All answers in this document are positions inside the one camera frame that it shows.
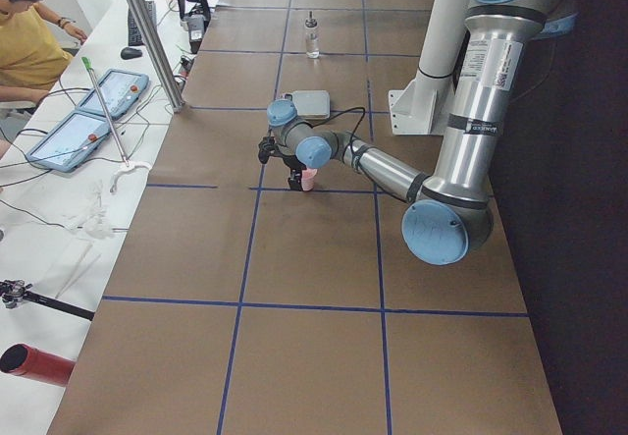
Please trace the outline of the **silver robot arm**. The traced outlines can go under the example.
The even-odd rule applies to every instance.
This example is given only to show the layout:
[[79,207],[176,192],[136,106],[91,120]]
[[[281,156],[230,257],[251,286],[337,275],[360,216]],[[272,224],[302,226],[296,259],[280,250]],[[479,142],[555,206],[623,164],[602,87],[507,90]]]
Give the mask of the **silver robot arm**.
[[258,158],[281,158],[294,190],[308,169],[349,166],[407,204],[401,231],[415,256],[457,262],[493,228],[487,176],[525,47],[568,33],[575,19],[575,0],[435,0],[416,75],[390,92],[396,134],[442,137],[432,173],[355,133],[316,130],[288,99],[269,105]]

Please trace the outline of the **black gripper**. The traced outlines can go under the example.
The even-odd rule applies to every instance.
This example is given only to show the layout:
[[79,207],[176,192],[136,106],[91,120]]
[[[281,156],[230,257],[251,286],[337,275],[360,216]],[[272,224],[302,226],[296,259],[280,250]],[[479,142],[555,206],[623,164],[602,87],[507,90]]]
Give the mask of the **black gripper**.
[[281,158],[289,168],[288,185],[291,190],[297,189],[297,180],[302,179],[304,164],[295,154],[290,154],[286,148],[276,142],[273,136],[263,136],[258,144],[258,160],[266,165],[271,157]]

